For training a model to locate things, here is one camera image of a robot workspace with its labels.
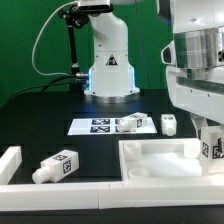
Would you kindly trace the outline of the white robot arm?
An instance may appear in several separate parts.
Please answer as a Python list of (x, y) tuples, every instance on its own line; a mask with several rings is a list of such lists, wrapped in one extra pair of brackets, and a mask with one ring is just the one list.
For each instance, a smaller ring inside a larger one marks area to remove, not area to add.
[(87, 0), (93, 62), (86, 97), (121, 103), (164, 67), (169, 98), (199, 138), (224, 137), (224, 0)]

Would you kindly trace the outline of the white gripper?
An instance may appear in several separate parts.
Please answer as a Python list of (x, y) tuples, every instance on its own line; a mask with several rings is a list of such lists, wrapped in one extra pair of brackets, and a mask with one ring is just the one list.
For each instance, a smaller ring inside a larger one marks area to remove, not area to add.
[(191, 113), (198, 139), (207, 119), (224, 124), (224, 66), (210, 68), (206, 79), (197, 80), (188, 78), (186, 70), (168, 65), (166, 81), (172, 104)]

